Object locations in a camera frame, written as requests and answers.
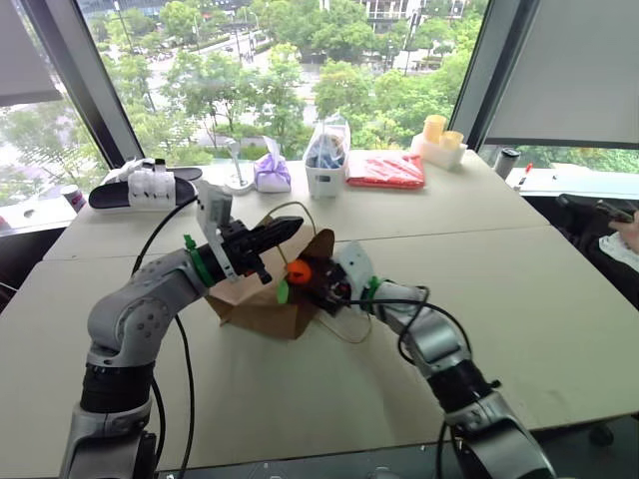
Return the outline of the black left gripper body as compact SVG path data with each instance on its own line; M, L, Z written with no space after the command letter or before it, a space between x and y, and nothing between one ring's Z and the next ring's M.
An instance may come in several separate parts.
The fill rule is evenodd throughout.
M220 228L223 249L238 275L249 277L255 274L262 284L268 284L273 277L267 272L260 257L267 244L268 229L257 226L248 230L244 223L234 220Z

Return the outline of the bystander hand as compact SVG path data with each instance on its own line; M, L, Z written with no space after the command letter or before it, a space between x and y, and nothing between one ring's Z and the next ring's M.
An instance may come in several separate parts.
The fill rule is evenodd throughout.
M631 247L638 247L639 237L639 212L635 211L633 221L631 223L623 223L618 221L610 221L608 226L619 232L622 239Z

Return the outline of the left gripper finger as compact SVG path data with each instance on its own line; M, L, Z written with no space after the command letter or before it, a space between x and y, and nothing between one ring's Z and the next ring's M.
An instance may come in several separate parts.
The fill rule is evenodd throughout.
M290 238L292 238L294 233L287 232L261 232L258 234L256 239L256 252L262 253L276 247Z
M301 226L304 220L298 216L281 216L256 226L252 234L258 240L289 240Z

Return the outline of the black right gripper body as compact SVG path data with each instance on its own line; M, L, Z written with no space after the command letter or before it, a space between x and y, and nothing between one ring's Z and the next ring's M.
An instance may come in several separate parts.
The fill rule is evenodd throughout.
M351 286L343 268L332 259L327 259L325 273L312 273L311 288L324 294L322 305L316 305L330 316L336 316L351 298Z

